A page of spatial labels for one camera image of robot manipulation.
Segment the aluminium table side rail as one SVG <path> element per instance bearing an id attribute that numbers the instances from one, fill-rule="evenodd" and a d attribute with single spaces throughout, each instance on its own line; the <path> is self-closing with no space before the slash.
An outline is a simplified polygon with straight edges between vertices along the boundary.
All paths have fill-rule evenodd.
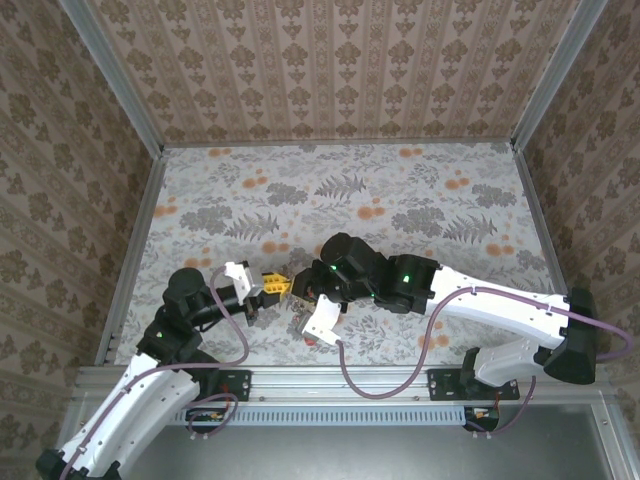
<path id="1" fill-rule="evenodd" d="M 166 158 L 164 152 L 161 152 L 151 165 L 140 208 L 129 239 L 126 255 L 93 363 L 94 366 L 104 366 L 115 359 L 115 351 L 117 350 L 122 326 L 127 318 L 146 240 L 162 187 L 165 169 Z"/>
<path id="2" fill-rule="evenodd" d="M 543 256 L 547 263 L 551 283 L 557 293 L 568 293 L 568 287 L 556 255 L 551 235 L 549 233 L 544 213 L 535 190 L 535 186 L 526 164 L 526 159 L 520 149 L 513 147 L 514 161 L 527 198 L 532 220 L 541 245 Z"/>

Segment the grey metal panel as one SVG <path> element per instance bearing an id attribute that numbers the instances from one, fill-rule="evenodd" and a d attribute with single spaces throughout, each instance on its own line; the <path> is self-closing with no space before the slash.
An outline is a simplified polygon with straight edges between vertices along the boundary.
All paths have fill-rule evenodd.
<path id="1" fill-rule="evenodd" d="M 613 480 L 589 437 L 474 438 L 451 427 L 165 429 L 130 480 Z"/>

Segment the aluminium frame post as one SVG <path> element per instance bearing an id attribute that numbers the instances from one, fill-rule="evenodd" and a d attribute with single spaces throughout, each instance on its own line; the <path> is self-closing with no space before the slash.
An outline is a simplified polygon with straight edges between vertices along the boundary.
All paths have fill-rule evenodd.
<path id="1" fill-rule="evenodd" d="M 523 151 L 532 138 L 607 3 L 608 0 L 579 1 L 511 135 L 511 143 L 516 152 Z"/>
<path id="2" fill-rule="evenodd" d="M 59 0 L 131 125 L 153 160 L 162 156 L 164 140 L 153 124 L 142 97 L 117 57 L 112 42 L 99 25 L 88 0 Z"/>

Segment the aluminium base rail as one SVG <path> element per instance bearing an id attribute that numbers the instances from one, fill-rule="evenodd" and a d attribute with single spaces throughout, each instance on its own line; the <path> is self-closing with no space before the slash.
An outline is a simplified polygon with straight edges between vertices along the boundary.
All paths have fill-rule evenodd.
<path id="1" fill-rule="evenodd" d="M 337 366 L 250 366 L 251 387 L 247 405 L 257 406 L 351 406 L 367 404 L 346 383 Z M 124 372 L 122 366 L 83 367 L 71 393 L 74 406 L 97 407 Z M 411 373 L 406 366 L 356 366 L 349 370 L 353 382 L 372 394 L 389 391 Z M 587 386 L 562 383 L 547 377 L 537 380 L 529 402 L 538 405 L 593 405 L 616 401 L 615 389 L 606 372 L 597 370 L 598 379 Z"/>

